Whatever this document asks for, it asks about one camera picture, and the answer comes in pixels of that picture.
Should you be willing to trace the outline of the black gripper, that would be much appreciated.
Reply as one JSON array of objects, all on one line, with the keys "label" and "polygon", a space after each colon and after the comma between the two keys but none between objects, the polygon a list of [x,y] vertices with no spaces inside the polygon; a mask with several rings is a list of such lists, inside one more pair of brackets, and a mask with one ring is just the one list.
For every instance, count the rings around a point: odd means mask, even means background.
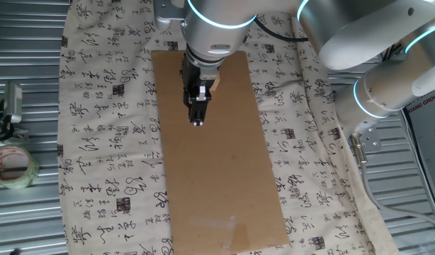
[{"label": "black gripper", "polygon": [[189,109],[189,120],[194,126],[202,126],[208,103],[210,89],[217,79],[222,59],[208,60],[185,52],[180,75],[183,82],[183,104]]}]

